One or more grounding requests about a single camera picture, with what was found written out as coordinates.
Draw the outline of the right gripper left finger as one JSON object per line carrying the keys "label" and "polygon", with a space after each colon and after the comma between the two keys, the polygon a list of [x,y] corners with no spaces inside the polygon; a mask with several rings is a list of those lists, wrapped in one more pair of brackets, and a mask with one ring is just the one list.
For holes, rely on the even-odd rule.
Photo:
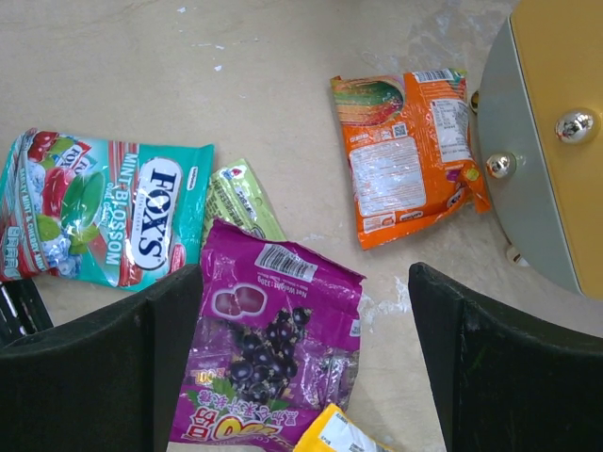
{"label": "right gripper left finger", "polygon": [[2,450],[166,450],[203,289],[186,265],[3,347]]}

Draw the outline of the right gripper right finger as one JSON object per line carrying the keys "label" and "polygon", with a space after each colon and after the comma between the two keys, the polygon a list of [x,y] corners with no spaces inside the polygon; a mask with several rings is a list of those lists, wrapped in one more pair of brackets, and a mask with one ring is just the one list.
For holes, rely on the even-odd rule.
{"label": "right gripper right finger", "polygon": [[602,340],[424,263],[409,294],[448,451],[599,451]]}

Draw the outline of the teal Fox's candy bag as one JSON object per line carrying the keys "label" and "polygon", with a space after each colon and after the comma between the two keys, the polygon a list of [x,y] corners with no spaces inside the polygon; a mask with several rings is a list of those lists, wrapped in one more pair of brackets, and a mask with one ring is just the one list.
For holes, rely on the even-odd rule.
{"label": "teal Fox's candy bag", "polygon": [[30,129],[1,176],[1,278],[131,291],[200,259],[215,148]]}

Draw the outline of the yellow small snack box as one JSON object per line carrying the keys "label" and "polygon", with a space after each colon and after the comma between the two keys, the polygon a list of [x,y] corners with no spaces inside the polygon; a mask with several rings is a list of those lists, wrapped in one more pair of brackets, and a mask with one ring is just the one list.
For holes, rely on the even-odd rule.
{"label": "yellow small snack box", "polygon": [[355,426],[335,404],[330,404],[303,433],[294,452],[387,452],[387,447]]}

